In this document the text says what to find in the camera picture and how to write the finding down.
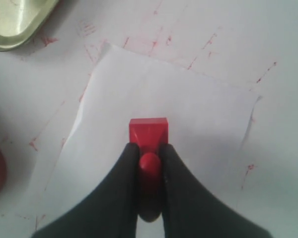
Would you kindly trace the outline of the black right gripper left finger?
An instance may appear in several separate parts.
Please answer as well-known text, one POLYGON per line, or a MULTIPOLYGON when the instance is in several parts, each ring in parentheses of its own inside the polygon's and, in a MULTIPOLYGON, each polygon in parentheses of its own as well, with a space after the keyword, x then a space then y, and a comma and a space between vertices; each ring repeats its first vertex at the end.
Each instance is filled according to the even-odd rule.
POLYGON ((126 144, 104 180, 82 202, 34 233, 35 238, 134 238, 137 144, 126 144))

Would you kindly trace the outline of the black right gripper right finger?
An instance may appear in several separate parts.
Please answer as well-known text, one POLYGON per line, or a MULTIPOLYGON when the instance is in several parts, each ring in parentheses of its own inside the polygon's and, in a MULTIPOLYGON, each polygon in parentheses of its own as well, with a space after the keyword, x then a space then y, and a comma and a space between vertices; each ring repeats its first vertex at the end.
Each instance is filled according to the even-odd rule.
POLYGON ((174 147, 162 145, 167 238, 268 238, 270 233, 242 217, 210 193, 189 171, 174 147))

